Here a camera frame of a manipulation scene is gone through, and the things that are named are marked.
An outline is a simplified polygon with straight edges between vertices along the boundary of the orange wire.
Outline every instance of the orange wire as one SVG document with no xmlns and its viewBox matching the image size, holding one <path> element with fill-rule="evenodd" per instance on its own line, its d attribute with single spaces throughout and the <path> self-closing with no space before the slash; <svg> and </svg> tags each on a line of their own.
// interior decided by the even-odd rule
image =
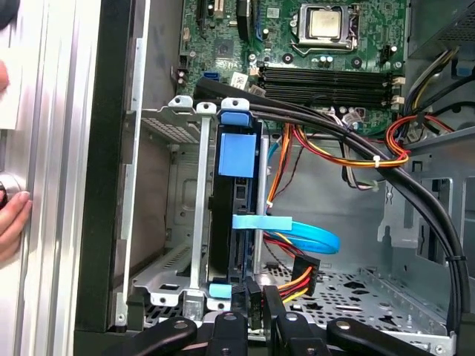
<svg viewBox="0 0 475 356">
<path fill-rule="evenodd" d="M 289 288 L 289 287 L 292 287 L 293 285 L 297 284 L 297 283 L 300 283 L 302 280 L 305 279 L 305 277 L 312 271 L 312 267 L 309 267 L 307 268 L 307 270 L 304 272 L 304 274 L 302 274 L 299 278 L 297 278 L 296 280 L 291 280 L 290 282 L 288 283 L 285 283 L 283 284 L 282 286 L 279 286 L 278 289 L 279 291 L 281 289 L 285 289 L 285 288 Z"/>
</svg>

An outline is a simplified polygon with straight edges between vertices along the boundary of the sticker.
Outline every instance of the sticker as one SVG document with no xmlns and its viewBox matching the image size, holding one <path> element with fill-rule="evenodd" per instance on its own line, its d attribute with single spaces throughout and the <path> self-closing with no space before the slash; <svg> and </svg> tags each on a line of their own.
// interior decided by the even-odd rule
<svg viewBox="0 0 475 356">
<path fill-rule="evenodd" d="M 244 90 L 246 88 L 248 78 L 249 78 L 249 76 L 247 76 L 246 74 L 234 72 L 232 74 L 230 85 L 232 87 L 237 88 L 237 89 Z"/>
<path fill-rule="evenodd" d="M 252 85 L 249 92 L 258 96 L 266 96 L 266 91 L 263 88 L 259 88 L 257 85 Z"/>
<path fill-rule="evenodd" d="M 281 9 L 278 7 L 268 7 L 267 8 L 267 18 L 268 19 L 278 19 L 281 16 Z"/>
</svg>

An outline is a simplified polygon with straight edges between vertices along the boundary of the screw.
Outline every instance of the screw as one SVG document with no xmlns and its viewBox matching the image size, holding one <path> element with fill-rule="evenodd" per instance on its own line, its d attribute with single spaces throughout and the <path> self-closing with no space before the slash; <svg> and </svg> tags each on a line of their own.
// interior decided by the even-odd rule
<svg viewBox="0 0 475 356">
<path fill-rule="evenodd" d="M 350 324 L 347 323 L 346 321 L 337 321 L 336 322 L 337 327 L 339 327 L 341 330 L 350 330 Z"/>
<path fill-rule="evenodd" d="M 297 320 L 297 315 L 296 314 L 293 314 L 293 313 L 287 313 L 285 318 L 288 320 L 288 321 L 296 321 Z"/>
<path fill-rule="evenodd" d="M 184 321 L 179 320 L 175 323 L 175 325 L 173 327 L 176 328 L 176 329 L 186 329 L 186 328 L 188 328 L 188 325 L 186 325 Z"/>
<path fill-rule="evenodd" d="M 436 354 L 438 355 L 442 355 L 445 353 L 445 349 L 442 345 L 437 345 L 436 346 Z"/>
<path fill-rule="evenodd" d="M 224 320 L 236 320 L 237 318 L 233 314 L 227 314 Z"/>
</svg>

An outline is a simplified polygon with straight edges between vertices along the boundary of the cable tie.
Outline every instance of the cable tie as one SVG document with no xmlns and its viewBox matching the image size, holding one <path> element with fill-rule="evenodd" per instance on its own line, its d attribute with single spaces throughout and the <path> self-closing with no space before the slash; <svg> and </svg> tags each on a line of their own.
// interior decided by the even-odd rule
<svg viewBox="0 0 475 356">
<path fill-rule="evenodd" d="M 379 163 L 381 162 L 380 156 L 373 156 L 374 168 L 379 168 Z"/>
<path fill-rule="evenodd" d="M 467 257 L 466 256 L 452 256 L 452 257 L 446 257 L 445 260 L 447 262 L 466 261 Z"/>
<path fill-rule="evenodd" d="M 373 184 L 374 184 L 374 186 L 373 186 L 373 188 L 372 188 L 372 191 L 375 191 L 375 192 L 379 191 L 379 184 L 378 184 L 378 181 L 377 181 L 377 180 L 373 180 Z"/>
</svg>

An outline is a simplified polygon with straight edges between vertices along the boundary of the blue sata port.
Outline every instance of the blue sata port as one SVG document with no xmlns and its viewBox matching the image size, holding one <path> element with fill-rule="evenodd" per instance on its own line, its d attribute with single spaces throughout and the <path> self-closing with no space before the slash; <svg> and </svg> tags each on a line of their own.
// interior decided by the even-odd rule
<svg viewBox="0 0 475 356">
<path fill-rule="evenodd" d="M 203 76 L 205 78 L 215 80 L 216 82 L 220 81 L 220 74 L 218 72 L 204 72 Z"/>
</svg>

